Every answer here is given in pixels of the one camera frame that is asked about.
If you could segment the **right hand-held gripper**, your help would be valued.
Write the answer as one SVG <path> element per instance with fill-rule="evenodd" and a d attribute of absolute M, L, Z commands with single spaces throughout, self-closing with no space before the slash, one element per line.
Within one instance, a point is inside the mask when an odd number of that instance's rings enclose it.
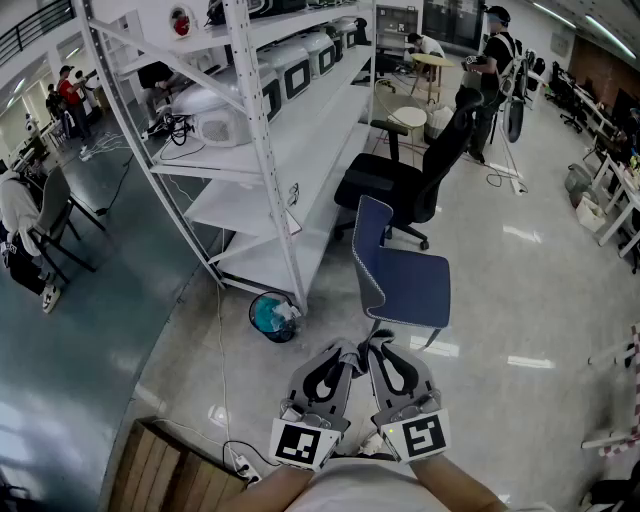
<path fill-rule="evenodd" d="M 438 392 L 427 394 L 434 384 L 425 361 L 399 345 L 370 342 L 368 366 L 379 408 L 397 407 L 404 396 L 420 397 L 410 404 L 372 416 L 378 434 L 394 459 L 408 464 L 449 449 L 448 410 L 440 406 Z"/>

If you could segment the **grey bag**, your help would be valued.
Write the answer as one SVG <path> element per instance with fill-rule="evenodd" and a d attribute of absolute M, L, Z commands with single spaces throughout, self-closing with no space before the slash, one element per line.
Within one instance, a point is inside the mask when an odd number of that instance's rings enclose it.
<path fill-rule="evenodd" d="M 565 189 L 571 193 L 586 190 L 592 182 L 591 174 L 581 165 L 572 163 L 568 166 L 568 174 L 564 181 Z"/>

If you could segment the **blue fabric chair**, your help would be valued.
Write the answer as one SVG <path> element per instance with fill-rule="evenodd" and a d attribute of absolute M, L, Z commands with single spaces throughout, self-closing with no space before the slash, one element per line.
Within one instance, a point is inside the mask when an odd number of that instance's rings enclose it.
<path fill-rule="evenodd" d="M 442 256 L 384 246 L 392 216 L 389 205 L 360 198 L 351 247 L 362 310 L 372 332 L 384 322 L 431 329 L 428 348 L 450 323 L 450 265 Z"/>

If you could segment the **small round white table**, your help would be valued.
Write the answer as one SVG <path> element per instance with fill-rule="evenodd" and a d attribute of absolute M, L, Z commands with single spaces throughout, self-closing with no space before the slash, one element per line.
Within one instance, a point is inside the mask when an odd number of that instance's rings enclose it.
<path fill-rule="evenodd" d="M 400 125 L 408 130 L 407 137 L 409 142 L 405 146 L 415 149 L 414 132 L 423 129 L 427 122 L 427 114 L 418 107 L 403 106 L 390 112 L 386 118 L 387 121 Z"/>

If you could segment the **black mesh office chair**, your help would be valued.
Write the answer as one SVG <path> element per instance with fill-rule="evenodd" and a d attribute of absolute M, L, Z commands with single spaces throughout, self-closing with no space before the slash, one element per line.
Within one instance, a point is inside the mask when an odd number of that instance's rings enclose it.
<path fill-rule="evenodd" d="M 334 202 L 346 210 L 355 211 L 360 197 L 367 195 L 389 205 L 393 215 L 386 223 L 384 237 L 389 239 L 392 231 L 397 229 L 419 239 L 420 249 L 427 250 L 427 236 L 412 226 L 424 224 L 434 217 L 440 184 L 466 151 L 474 128 L 474 113 L 483 101 L 479 90 L 459 89 L 453 116 L 424 152 L 421 168 L 399 160 L 398 137 L 406 136 L 407 128 L 396 122 L 372 121 L 372 127 L 388 134 L 390 156 L 358 154 L 338 185 Z"/>

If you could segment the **wooden crate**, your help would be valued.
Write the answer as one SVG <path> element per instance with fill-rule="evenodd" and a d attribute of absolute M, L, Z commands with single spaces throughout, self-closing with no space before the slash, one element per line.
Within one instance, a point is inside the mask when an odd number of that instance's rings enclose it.
<path fill-rule="evenodd" d="M 133 422 L 107 512 L 220 512 L 247 488 L 203 453 L 164 432 L 150 418 Z"/>

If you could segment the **person's right forearm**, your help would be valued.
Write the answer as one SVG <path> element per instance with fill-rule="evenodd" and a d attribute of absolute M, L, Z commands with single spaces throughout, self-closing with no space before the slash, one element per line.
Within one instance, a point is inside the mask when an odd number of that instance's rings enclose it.
<path fill-rule="evenodd" d="M 449 512 L 507 512 L 508 507 L 485 485 L 443 454 L 409 464 L 418 481 Z"/>

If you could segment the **row of white screen appliances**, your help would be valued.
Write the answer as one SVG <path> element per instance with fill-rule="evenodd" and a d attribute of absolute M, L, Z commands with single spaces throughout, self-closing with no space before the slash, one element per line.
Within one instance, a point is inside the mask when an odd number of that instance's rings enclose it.
<path fill-rule="evenodd" d="M 258 49 L 263 112 L 299 119 L 307 109 L 324 115 L 371 55 L 366 22 L 340 18 Z"/>

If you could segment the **person's left forearm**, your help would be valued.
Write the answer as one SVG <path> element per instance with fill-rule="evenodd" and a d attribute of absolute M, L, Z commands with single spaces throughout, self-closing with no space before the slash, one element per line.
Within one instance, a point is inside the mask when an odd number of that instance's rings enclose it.
<path fill-rule="evenodd" d="M 284 512 L 303 493 L 314 476 L 311 470 L 281 466 L 222 503 L 218 512 Z"/>

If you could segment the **white backpack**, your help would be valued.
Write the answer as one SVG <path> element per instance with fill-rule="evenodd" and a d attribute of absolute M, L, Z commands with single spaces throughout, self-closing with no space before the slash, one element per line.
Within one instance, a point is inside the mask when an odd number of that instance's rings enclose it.
<path fill-rule="evenodd" d="M 518 56 L 501 78 L 500 92 L 505 96 L 503 131 L 509 143 L 515 143 L 522 131 L 527 73 L 527 61 Z"/>

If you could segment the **white desk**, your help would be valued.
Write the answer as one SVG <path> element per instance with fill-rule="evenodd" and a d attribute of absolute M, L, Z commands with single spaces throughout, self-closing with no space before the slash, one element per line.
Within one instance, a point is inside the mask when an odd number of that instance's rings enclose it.
<path fill-rule="evenodd" d="M 594 186 L 598 185 L 607 171 L 612 171 L 614 173 L 619 181 L 619 186 L 604 209 L 605 215 L 608 215 L 612 211 L 623 195 L 627 198 L 627 204 L 622 209 L 621 213 L 612 221 L 604 234 L 599 238 L 598 245 L 600 247 L 607 244 L 609 239 L 624 224 L 624 222 L 632 216 L 634 211 L 640 213 L 640 188 L 635 188 L 633 186 L 632 177 L 624 165 L 616 164 L 610 155 L 607 155 L 604 162 L 601 164 L 592 184 Z"/>

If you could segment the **white domed appliance with vent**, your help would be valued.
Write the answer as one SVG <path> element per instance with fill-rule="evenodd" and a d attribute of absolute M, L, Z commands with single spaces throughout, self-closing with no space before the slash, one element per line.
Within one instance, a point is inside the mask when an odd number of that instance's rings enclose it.
<path fill-rule="evenodd" d="M 171 104 L 171 114 L 188 136 L 206 146 L 230 148 L 252 141 L 247 116 L 202 85 L 193 84 L 180 92 Z"/>

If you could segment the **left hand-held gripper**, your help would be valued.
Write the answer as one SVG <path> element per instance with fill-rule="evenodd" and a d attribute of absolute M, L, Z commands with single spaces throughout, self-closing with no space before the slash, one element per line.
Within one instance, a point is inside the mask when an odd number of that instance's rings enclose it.
<path fill-rule="evenodd" d="M 280 416 L 272 423 L 271 459 L 320 471 L 343 440 L 351 425 L 344 414 L 353 377 L 339 354 L 333 344 L 293 373 Z"/>

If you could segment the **grey fabric fold with zipper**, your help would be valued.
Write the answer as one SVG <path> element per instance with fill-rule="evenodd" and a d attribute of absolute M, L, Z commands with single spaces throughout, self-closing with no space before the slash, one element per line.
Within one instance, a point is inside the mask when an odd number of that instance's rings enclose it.
<path fill-rule="evenodd" d="M 355 344 L 354 342 L 340 338 L 334 346 L 340 351 L 339 362 L 352 367 L 352 377 L 359 378 L 368 373 L 368 351 L 375 342 L 392 342 L 395 333 L 390 329 L 379 329 L 371 334 L 366 340 Z"/>

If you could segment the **dark glass door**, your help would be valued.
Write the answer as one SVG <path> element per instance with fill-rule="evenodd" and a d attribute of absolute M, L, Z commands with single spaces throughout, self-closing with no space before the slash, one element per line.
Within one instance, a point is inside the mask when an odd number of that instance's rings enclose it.
<path fill-rule="evenodd" d="M 481 38 L 484 5 L 484 0 L 423 0 L 423 33 L 441 42 L 475 47 Z"/>

